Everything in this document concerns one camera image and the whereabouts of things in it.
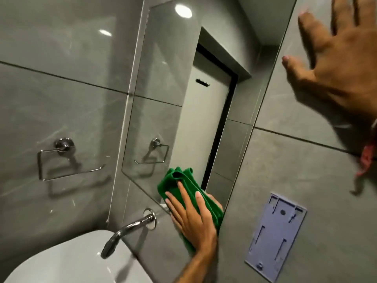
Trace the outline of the person's right hand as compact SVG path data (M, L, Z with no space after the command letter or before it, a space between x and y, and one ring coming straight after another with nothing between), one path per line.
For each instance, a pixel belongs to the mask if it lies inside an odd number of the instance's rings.
M377 0L352 0L354 27L330 31L309 11L298 16L315 57L316 83L296 85L370 122L377 119Z

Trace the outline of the person's left forearm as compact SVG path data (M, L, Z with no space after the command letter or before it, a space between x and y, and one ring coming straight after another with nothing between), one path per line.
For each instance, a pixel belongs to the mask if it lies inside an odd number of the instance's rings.
M198 251L173 283L203 283L216 257L216 250Z

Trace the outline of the chrome wall faucet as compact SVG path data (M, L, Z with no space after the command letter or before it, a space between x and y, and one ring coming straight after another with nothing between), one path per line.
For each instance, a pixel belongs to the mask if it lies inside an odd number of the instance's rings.
M124 227L120 228L117 232L115 232L111 238L106 242L105 246L101 251L101 258L107 259L109 258L116 250L117 245L121 241L121 239L142 228L146 228L148 230L154 230L157 226L157 217L155 212L150 209L146 208L143 212L143 217L128 224Z

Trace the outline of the lilac plastic wall mounting plate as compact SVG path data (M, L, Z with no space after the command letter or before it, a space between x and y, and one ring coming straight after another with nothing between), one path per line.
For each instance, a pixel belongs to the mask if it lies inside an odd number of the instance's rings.
M306 214L307 209L299 204L270 194L245 258L269 283L276 283Z

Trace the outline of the red thread wristband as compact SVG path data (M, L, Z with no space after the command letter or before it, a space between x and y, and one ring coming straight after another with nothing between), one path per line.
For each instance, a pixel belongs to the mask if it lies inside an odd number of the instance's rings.
M359 164L360 170L356 173L356 177L361 177L367 173L372 165L374 153L377 150L377 119L371 125L371 134L367 144L364 146Z

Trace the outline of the frameless wall mirror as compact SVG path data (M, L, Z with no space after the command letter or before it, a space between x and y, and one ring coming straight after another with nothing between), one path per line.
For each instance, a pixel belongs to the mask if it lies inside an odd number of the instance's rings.
M138 74L122 172L156 204L190 169L226 208L297 0L144 0Z

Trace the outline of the person's left hand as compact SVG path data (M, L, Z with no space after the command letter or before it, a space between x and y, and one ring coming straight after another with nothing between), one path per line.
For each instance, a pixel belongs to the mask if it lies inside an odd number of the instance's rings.
M166 204L170 210L172 221L195 248L195 251L210 252L216 250L218 234L211 212L207 208L202 194L200 192L195 193L195 200L199 208L199 212L196 210L196 217L180 217L177 213L177 204L179 201L170 192L166 192L166 196Z

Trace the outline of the white ceramic sink basin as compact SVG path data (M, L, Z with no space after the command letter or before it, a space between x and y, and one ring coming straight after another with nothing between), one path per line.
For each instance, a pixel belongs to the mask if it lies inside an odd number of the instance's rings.
M122 241L101 258L112 235L97 230L48 248L17 266L4 283L153 283Z

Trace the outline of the green microfibre cloth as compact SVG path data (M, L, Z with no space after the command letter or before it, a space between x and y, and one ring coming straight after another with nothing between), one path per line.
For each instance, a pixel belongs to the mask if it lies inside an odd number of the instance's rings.
M197 182L195 181L193 177L193 170L191 168L188 168L186 170L181 170L180 167L177 167L176 169L170 169L168 170L165 177L162 179L162 181L158 184L158 193L162 196L164 202L166 203L166 192L170 192L177 198L177 200L184 205L183 199L181 197L180 191L177 187L177 181L180 181L184 188L186 189L192 204L194 205L195 209L199 212L199 208L197 206L196 200L195 200L195 193L200 192L203 195L203 198L205 200L205 204L209 211L211 212L213 223L216 228L217 234L219 233L219 228L221 226L224 212L222 212L219 207L206 195L207 193L202 190ZM187 244L191 247L193 251L195 251L195 248L191 245L191 243L183 236L183 238L186 240Z

